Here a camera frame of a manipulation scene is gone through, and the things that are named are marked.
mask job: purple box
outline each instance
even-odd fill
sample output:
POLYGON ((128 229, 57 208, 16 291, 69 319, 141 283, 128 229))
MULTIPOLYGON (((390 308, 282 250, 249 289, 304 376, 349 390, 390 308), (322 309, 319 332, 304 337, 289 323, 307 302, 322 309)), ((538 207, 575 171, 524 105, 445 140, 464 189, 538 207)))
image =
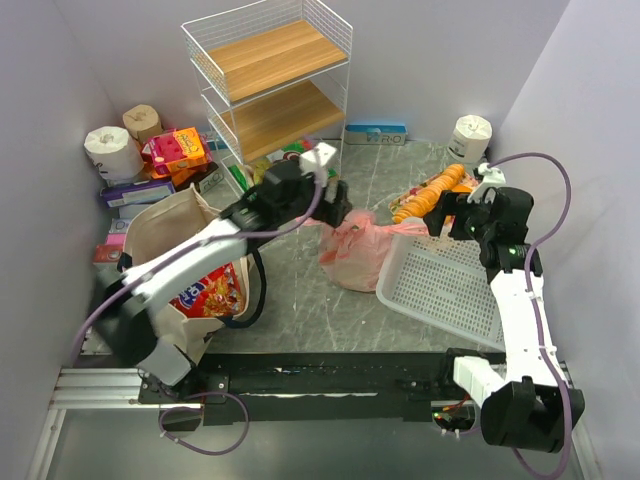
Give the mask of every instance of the purple box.
POLYGON ((103 188, 100 191, 100 196, 108 207, 122 207, 137 203, 157 202, 175 193, 175 191, 171 178, 161 178, 159 180, 132 183, 131 185, 103 188))

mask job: red snack package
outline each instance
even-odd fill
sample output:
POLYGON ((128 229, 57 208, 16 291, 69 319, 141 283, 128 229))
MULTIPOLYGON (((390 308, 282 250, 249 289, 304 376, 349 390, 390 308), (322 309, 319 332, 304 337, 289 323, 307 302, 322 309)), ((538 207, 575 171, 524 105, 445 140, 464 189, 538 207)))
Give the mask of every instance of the red snack package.
POLYGON ((227 263, 191 285, 170 303, 187 318, 222 317, 242 313, 245 299, 233 264, 227 263))

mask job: white mesh basket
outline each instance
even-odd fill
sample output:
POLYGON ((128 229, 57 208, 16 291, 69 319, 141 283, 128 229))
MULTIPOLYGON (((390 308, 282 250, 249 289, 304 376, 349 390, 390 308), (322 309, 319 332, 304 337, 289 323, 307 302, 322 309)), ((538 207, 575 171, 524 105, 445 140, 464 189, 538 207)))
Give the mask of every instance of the white mesh basket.
POLYGON ((504 350, 495 297, 473 241, 396 235, 380 271, 378 299, 409 317, 504 350))

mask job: black linear rail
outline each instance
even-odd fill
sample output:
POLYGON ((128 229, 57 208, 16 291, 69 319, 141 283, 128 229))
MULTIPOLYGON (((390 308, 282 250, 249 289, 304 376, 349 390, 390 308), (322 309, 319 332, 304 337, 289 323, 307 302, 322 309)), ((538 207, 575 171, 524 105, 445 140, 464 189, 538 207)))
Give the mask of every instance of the black linear rail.
MULTIPOLYGON (((239 395, 247 404, 252 421, 430 421, 430 402, 464 396, 464 391, 451 380, 454 356, 445 352, 207 354, 198 372, 200 388, 204 383, 208 390, 239 395)), ((505 361, 504 353, 484 356, 492 364, 505 361)), ((167 401, 171 400, 153 384, 140 392, 141 403, 167 401)), ((207 400, 204 425, 242 419, 235 402, 219 397, 207 400)))

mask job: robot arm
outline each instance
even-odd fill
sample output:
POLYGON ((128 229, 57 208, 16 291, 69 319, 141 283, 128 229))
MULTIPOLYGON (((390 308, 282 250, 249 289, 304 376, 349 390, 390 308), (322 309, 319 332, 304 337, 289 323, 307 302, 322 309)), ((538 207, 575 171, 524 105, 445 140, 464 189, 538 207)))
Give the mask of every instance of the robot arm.
MULTIPOLYGON (((321 143, 301 155, 299 162, 277 163, 266 172, 263 183, 251 188, 226 208, 220 218, 174 249, 123 274, 100 272, 97 302, 125 286, 136 285, 94 324, 124 366, 137 366, 170 386, 186 377, 194 365, 178 347, 156 336, 151 319, 189 285, 219 266, 250 254, 276 236, 260 236, 256 232, 276 231, 303 215, 312 205, 320 170, 318 181, 326 194, 326 170, 335 153, 335 148, 321 143), (222 236, 225 239, 209 241, 222 236), (184 250, 187 253, 179 261, 151 274, 158 264, 184 250)), ((338 182, 333 201, 321 199, 311 216, 337 227, 350 210, 347 186, 338 182)))
MULTIPOLYGON (((429 233, 439 236, 446 216, 453 215, 449 236, 475 240, 480 263, 496 298, 506 350, 506 372, 498 373, 481 354, 454 359, 453 380, 481 407, 485 441, 547 452, 563 445, 563 409, 558 384, 540 355, 538 324, 532 300, 542 320, 543 347, 560 378, 565 376, 555 356, 542 299, 542 264, 534 252, 530 270, 533 291, 525 277, 527 220, 533 198, 506 187, 502 172, 483 164, 482 183, 470 194, 443 192, 435 209, 424 217, 429 233)), ((569 389, 573 425, 584 411, 582 392, 569 389)))

